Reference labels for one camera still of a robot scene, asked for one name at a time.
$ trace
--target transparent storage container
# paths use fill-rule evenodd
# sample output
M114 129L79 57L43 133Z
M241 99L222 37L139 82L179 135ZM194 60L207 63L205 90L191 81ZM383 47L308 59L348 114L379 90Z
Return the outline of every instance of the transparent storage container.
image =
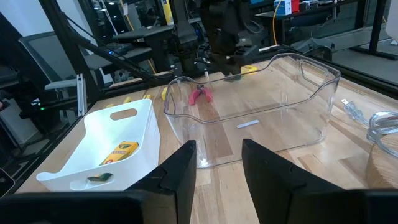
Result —
M325 137L341 73L299 54L279 54L255 66L257 71L240 75L169 83L164 113L181 144L196 140L198 168L240 160L245 138L277 152ZM202 85L213 99L201 94L190 105L189 95Z

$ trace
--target wooden tabletop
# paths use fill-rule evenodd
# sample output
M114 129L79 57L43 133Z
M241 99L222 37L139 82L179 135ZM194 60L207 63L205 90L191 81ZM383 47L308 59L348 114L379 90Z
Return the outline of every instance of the wooden tabletop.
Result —
M265 65L267 62L257 64L258 67ZM159 162L163 162L180 146L163 112L163 88L160 86L99 101L88 114L103 109L110 103L121 104L127 96L132 100L140 100L142 96L151 94L161 135ZM366 118L382 110L398 111L398 101L342 78L325 139L312 146L277 153L340 187L364 188L367 187L365 168L372 145L366 139L366 128L348 118L343 111L343 98L354 101ZM36 181L36 175L44 171L58 172L84 135L85 127L81 120L17 192L48 191ZM197 170L191 223L258 223L241 161Z

